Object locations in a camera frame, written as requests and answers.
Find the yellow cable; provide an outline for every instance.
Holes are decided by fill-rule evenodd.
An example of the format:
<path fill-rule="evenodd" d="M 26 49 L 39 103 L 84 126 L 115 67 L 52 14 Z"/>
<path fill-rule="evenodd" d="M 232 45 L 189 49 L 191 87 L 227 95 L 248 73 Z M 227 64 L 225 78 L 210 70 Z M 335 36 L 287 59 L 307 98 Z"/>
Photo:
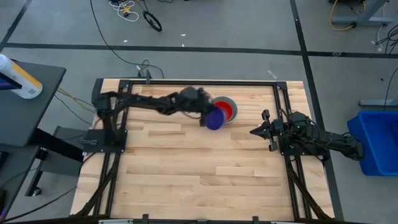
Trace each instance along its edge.
<path fill-rule="evenodd" d="M 77 104 L 79 104 L 83 109 L 90 111 L 92 113 L 95 113 L 95 111 L 91 110 L 90 108 L 87 108 L 85 105 L 83 105 L 82 103 L 80 103 L 78 100 L 76 100 L 76 98 L 74 96 L 72 96 L 72 94 L 70 94 L 69 92 L 67 92 L 66 90 L 64 90 L 63 88 L 59 87 L 58 88 L 62 93 L 68 95 L 71 99 L 73 99 Z"/>
<path fill-rule="evenodd" d="M 342 29 L 338 29 L 338 28 L 335 28 L 335 27 L 333 26 L 333 24 L 332 24 L 332 22 L 331 22 L 331 18 L 333 17 L 333 11 L 335 10 L 337 1 L 338 1 L 338 0 L 335 1 L 335 3 L 333 4 L 332 9 L 331 9 L 331 11 L 330 11 L 330 16 L 329 16 L 329 24 L 330 24 L 330 27 L 331 27 L 332 29 L 334 29 L 334 30 L 337 30 L 337 31 L 344 31 L 344 30 L 348 30 L 348 29 L 353 28 L 353 26 L 349 26 L 349 27 L 345 27 L 345 28 L 342 28 Z"/>

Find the cable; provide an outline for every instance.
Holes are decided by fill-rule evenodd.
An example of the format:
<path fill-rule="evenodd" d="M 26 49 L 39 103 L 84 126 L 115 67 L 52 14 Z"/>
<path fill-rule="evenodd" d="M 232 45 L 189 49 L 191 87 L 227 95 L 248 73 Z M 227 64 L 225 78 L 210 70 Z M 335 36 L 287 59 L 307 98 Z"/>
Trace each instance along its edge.
<path fill-rule="evenodd" d="M 64 101 L 62 101 L 62 100 L 61 100 L 60 98 L 58 98 L 56 95 L 54 95 L 54 97 L 56 97 L 56 99 L 58 99 L 59 101 L 61 101 L 61 103 L 62 103 L 71 113 L 73 113 L 77 118 L 79 118 L 82 122 L 84 122 L 84 123 L 86 123 L 86 124 L 88 124 L 88 125 L 91 125 L 89 122 L 85 121 L 83 118 L 79 117 L 75 112 L 73 112 L 73 110 L 71 110 L 71 109 L 69 108 L 69 106 L 68 106 Z"/>
<path fill-rule="evenodd" d="M 70 94 L 69 92 L 67 92 L 66 90 L 64 90 L 64 89 L 61 88 L 61 87 L 58 87 L 58 90 L 57 90 L 57 91 L 58 91 L 59 93 L 61 93 L 61 94 L 64 94 L 65 96 L 69 96 L 70 98 L 72 98 L 72 99 L 74 99 L 74 100 L 80 101 L 80 102 L 82 102 L 82 103 L 86 103 L 87 105 L 94 107 L 94 105 L 92 105 L 91 103 L 89 103 L 89 102 L 87 102 L 87 101 L 84 101 L 84 100 L 82 100 L 82 99 L 79 99 L 79 98 L 77 98 L 77 97 L 74 97 L 72 94 Z"/>
<path fill-rule="evenodd" d="M 381 17 L 384 17 L 384 8 L 386 6 L 387 2 L 384 3 L 383 7 L 381 8 Z M 383 27 L 383 24 L 380 25 L 379 30 L 377 31 L 377 35 L 376 35 L 376 43 L 380 42 L 380 30 Z M 379 44 L 381 49 L 384 49 L 384 46 L 382 43 Z"/>
<path fill-rule="evenodd" d="M 335 10 L 337 1 L 338 1 L 338 0 L 335 1 L 335 3 L 333 4 L 333 7 L 331 8 L 331 11 L 330 11 L 330 16 L 329 16 L 329 24 L 330 24 L 330 27 L 331 27 L 332 29 L 334 29 L 334 30 L 337 30 L 337 31 L 344 31 L 344 30 L 349 30 L 349 29 L 354 28 L 354 25 L 350 25 L 349 27 L 345 27 L 345 28 L 342 28 L 342 29 L 338 29 L 338 28 L 336 28 L 336 27 L 333 26 L 333 23 L 331 22 L 331 18 L 333 17 L 333 11 Z"/>
<path fill-rule="evenodd" d="M 388 83 L 387 93 L 386 93 L 386 99 L 384 99 L 384 107 L 383 107 L 383 110 L 384 110 L 384 111 L 386 110 L 388 91 L 390 90 L 391 81 L 392 81 L 392 78 L 394 78 L 394 75 L 396 75 L 397 71 L 398 71 L 398 67 L 396 68 L 396 70 L 394 71 L 394 73 L 391 75 L 390 82 Z"/>
<path fill-rule="evenodd" d="M 0 189 L 2 189 L 8 182 L 10 182 L 10 181 L 13 180 L 14 178 L 20 176 L 21 174 L 25 174 L 25 173 L 27 173 L 27 172 L 30 172 L 30 171 L 33 171 L 33 170 L 37 170 L 38 168 L 39 168 L 39 167 L 36 167 L 36 168 L 34 168 L 34 169 L 25 170 L 25 171 L 22 171 L 22 172 L 20 172 L 20 173 L 17 173 L 16 175 L 13 175 L 10 179 L 6 180 L 6 181 L 0 186 Z"/>
<path fill-rule="evenodd" d="M 68 191 L 65 192 L 64 194 L 61 194 L 61 195 L 58 196 L 57 198 L 55 198 L 55 199 L 53 199 L 53 200 L 51 200 L 51 201 L 45 203 L 44 205 L 42 205 L 42 206 L 40 206 L 40 207 L 37 207 L 37 208 L 35 208 L 35 209 L 33 209 L 33 210 L 29 211 L 29 212 L 25 212 L 25 213 L 23 213 L 23 214 L 20 214 L 20 215 L 15 216 L 15 217 L 8 218 L 8 219 L 6 219 L 6 220 L 4 220 L 4 221 L 1 221 L 0 223 L 6 223 L 6 222 L 9 222 L 9 221 L 13 221 L 13 220 L 16 220 L 17 218 L 21 218 L 21 217 L 24 217 L 24 216 L 29 215 L 29 214 L 31 214 L 31 213 L 34 213 L 34 212 L 36 212 L 36 211 L 38 211 L 38 210 L 40 210 L 40 209 L 46 207 L 47 205 L 50 205 L 51 203 L 56 202 L 58 199 L 62 198 L 63 196 L 65 196 L 66 194 L 68 194 L 69 192 L 71 192 L 72 190 L 75 190 L 76 188 L 77 188 L 77 187 L 74 187 L 74 188 L 68 190 Z"/>
<path fill-rule="evenodd" d="M 94 153 L 92 153 L 91 155 L 89 155 L 89 156 L 81 163 L 80 168 L 82 168 L 83 165 L 84 165 L 84 163 L 85 163 L 89 158 L 91 158 L 92 156 L 94 156 L 95 154 L 96 154 L 96 152 L 94 152 Z M 13 220 L 15 220 L 15 219 L 17 219 L 17 218 L 21 218 L 21 217 L 24 217 L 24 216 L 29 215 L 29 214 L 31 214 L 31 213 L 34 213 L 34 212 L 36 212 L 36 211 L 38 211 L 38 210 L 40 210 L 40 209 L 42 209 L 42 208 L 44 208 L 44 207 L 50 205 L 51 203 L 56 202 L 57 200 L 59 200 L 60 198 L 62 198 L 62 197 L 65 196 L 65 195 L 67 195 L 67 194 L 68 194 L 69 192 L 71 192 L 72 190 L 75 190 L 76 188 L 77 188 L 77 186 L 74 187 L 74 188 L 72 188 L 72 189 L 70 189 L 70 190 L 68 190 L 68 191 L 65 192 L 64 194 L 61 194 L 61 195 L 58 196 L 57 198 L 55 198 L 55 199 L 53 199 L 53 200 L 51 200 L 51 201 L 45 203 L 44 205 L 42 205 L 42 206 L 40 206 L 40 207 L 37 207 L 37 208 L 35 208 L 35 209 L 33 209 L 33 210 L 29 211 L 29 212 L 25 212 L 25 213 L 23 213 L 23 214 L 20 214 L 20 215 L 15 216 L 15 217 L 8 218 L 8 219 L 6 219 L 6 220 L 1 221 L 0 223 L 6 223 L 6 222 L 9 222 L 9 221 L 13 221 Z"/>
<path fill-rule="evenodd" d="M 192 118 L 192 119 L 200 119 L 200 116 L 199 117 L 194 117 L 194 116 L 191 116 L 191 115 L 189 115 L 189 114 L 187 114 L 186 112 L 184 112 L 184 111 L 181 111 L 181 113 L 182 114 L 184 114 L 186 117 L 188 117 L 188 118 Z"/>
<path fill-rule="evenodd" d="M 65 96 L 67 96 L 67 97 L 73 99 L 74 102 L 77 103 L 77 104 L 79 104 L 84 110 L 87 110 L 87 111 L 90 111 L 90 112 L 92 112 L 92 113 L 95 113 L 95 111 L 93 111 L 93 110 L 90 109 L 90 108 L 87 108 L 85 105 L 83 105 L 82 103 L 79 102 L 79 101 L 82 101 L 82 102 L 86 103 L 87 105 L 90 105 L 90 106 L 94 107 L 93 105 L 87 103 L 86 101 L 81 100 L 81 99 L 77 99 L 77 98 L 75 98 L 74 96 L 72 96 L 71 94 L 69 94 L 68 92 L 63 92 L 63 91 L 60 91 L 60 90 L 57 90 L 57 92 L 59 92 L 59 93 L 65 95 Z"/>
<path fill-rule="evenodd" d="M 114 10 L 116 10 L 116 13 L 118 14 L 118 16 L 126 21 L 129 22 L 136 22 L 139 19 L 139 14 L 136 12 L 132 12 L 130 11 L 130 8 L 132 8 L 136 3 L 134 1 L 124 1 L 124 2 L 120 2 L 118 6 L 112 4 L 112 2 L 110 1 L 109 4 L 112 6 L 112 8 Z M 135 14 L 137 16 L 137 19 L 131 20 L 131 19 L 127 19 L 126 17 L 120 15 L 120 11 L 127 14 Z"/>
<path fill-rule="evenodd" d="M 100 29 L 100 25 L 98 24 L 97 18 L 96 18 L 96 16 L 95 16 L 94 7 L 93 7 L 93 0 L 90 0 L 90 6 L 91 6 L 91 11 L 92 11 L 92 13 L 93 13 L 93 17 L 94 17 L 94 20 L 95 20 L 95 24 L 96 24 L 96 26 L 97 26 L 97 28 L 98 28 L 98 32 L 99 32 L 99 34 L 100 34 L 102 40 L 104 41 L 105 45 L 108 47 L 108 49 L 110 49 L 110 51 L 112 51 L 112 53 L 115 54 L 115 56 L 117 56 L 118 59 L 122 60 L 122 61 L 125 62 L 125 63 L 128 63 L 128 64 L 130 64 L 130 65 L 141 65 L 141 64 L 138 64 L 138 63 L 132 63 L 132 62 L 126 61 L 125 59 L 121 58 L 121 57 L 111 48 L 111 46 L 109 46 L 109 44 L 107 43 L 107 41 L 106 41 L 105 38 L 104 38 L 104 35 L 102 34 L 102 31 L 101 31 L 101 29 Z M 149 65 L 149 64 L 148 64 L 148 67 L 153 67 L 153 68 L 159 69 L 160 72 L 161 72 L 161 74 L 162 74 L 162 78 L 164 78 L 164 73 L 163 73 L 163 70 L 162 70 L 161 68 L 159 68 L 158 66 Z"/>
<path fill-rule="evenodd" d="M 283 109 L 280 109 L 281 111 L 282 111 L 282 113 L 285 115 L 285 117 L 286 117 L 286 119 L 287 119 L 287 122 L 289 123 L 290 122 L 290 118 L 289 118 L 289 116 L 287 116 L 287 113 L 283 110 Z"/>
<path fill-rule="evenodd" d="M 381 39 L 380 41 L 377 41 L 375 43 L 376 45 L 379 45 L 379 44 L 382 44 L 382 43 L 387 41 L 386 48 L 384 49 L 384 53 L 385 54 L 387 54 L 388 47 L 391 47 L 391 50 L 388 53 L 388 54 L 391 54 L 392 51 L 394 50 L 394 48 L 396 47 L 396 45 L 398 44 L 398 39 L 393 39 L 393 37 L 398 34 L 398 29 L 396 29 L 397 27 L 398 27 L 398 25 L 396 25 L 393 28 L 391 28 L 390 31 L 388 32 L 386 38 Z"/>
<path fill-rule="evenodd" d="M 343 139 L 343 138 L 340 138 L 340 139 L 333 139 L 333 140 L 328 141 L 328 142 L 325 144 L 325 146 L 327 146 L 327 145 L 329 145 L 330 143 L 335 142 L 335 141 L 352 140 L 353 138 L 354 138 L 354 137 L 351 137 L 351 138 L 349 138 L 349 139 Z M 337 143 L 341 143 L 341 144 L 343 144 L 343 145 L 349 146 L 349 144 L 344 143 L 344 142 L 337 142 Z"/>
<path fill-rule="evenodd" d="M 348 2 L 344 2 L 355 14 L 356 16 L 359 16 L 358 13 L 356 13 L 355 9 L 350 5 Z"/>

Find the black clamp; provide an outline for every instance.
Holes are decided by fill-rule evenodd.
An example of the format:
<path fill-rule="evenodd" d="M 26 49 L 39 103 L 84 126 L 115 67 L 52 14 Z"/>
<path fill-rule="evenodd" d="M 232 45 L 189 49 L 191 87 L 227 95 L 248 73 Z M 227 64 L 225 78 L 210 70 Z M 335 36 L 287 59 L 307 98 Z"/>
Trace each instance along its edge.
<path fill-rule="evenodd" d="M 142 224 L 148 224 L 149 222 L 149 215 L 148 214 L 143 214 L 142 215 Z"/>
<path fill-rule="evenodd" d="M 253 217 L 253 224 L 260 224 L 259 217 Z"/>
<path fill-rule="evenodd" d="M 150 72 L 149 72 L 148 69 L 146 69 L 146 75 L 143 75 L 143 73 L 144 73 L 144 69 L 139 70 L 139 71 L 138 71 L 138 77 L 145 77 L 145 78 L 146 78 L 145 84 L 146 84 L 146 85 L 149 85 L 152 76 L 150 75 Z"/>

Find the red bowl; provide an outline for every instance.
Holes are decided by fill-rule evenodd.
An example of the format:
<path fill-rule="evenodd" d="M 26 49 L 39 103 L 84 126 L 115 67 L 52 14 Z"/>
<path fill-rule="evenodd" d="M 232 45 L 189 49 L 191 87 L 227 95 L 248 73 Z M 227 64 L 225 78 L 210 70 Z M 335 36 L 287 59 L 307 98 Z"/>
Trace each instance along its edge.
<path fill-rule="evenodd" d="M 214 103 L 219 109 L 223 110 L 226 115 L 226 121 L 229 121 L 233 114 L 232 106 L 225 101 L 217 101 Z"/>

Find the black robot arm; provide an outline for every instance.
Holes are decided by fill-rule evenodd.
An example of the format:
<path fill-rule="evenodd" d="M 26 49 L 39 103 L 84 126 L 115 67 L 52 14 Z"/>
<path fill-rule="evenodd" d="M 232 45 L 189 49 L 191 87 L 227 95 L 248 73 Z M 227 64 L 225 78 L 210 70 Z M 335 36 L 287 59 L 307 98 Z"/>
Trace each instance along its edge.
<path fill-rule="evenodd" d="M 120 102 L 115 109 L 111 107 L 110 99 L 112 97 L 118 98 Z M 171 115 L 179 111 L 204 115 L 210 113 L 214 108 L 210 102 L 210 96 L 203 88 L 195 89 L 191 86 L 183 89 L 180 93 L 175 92 L 159 98 L 113 91 L 102 93 L 94 102 L 94 106 L 100 119 L 118 114 L 127 107 L 156 110 L 164 115 Z"/>
<path fill-rule="evenodd" d="M 286 138 L 289 144 L 287 148 L 280 149 L 284 154 L 322 156 L 326 150 L 334 150 L 356 161 L 363 158 L 362 144 L 355 138 L 320 130 L 305 114 L 294 112 L 288 117 L 287 122 L 282 122 L 281 119 L 270 122 L 269 117 L 269 111 L 264 110 L 264 122 L 250 133 L 269 139 L 270 151 L 277 149 L 274 136 L 278 136 Z"/>

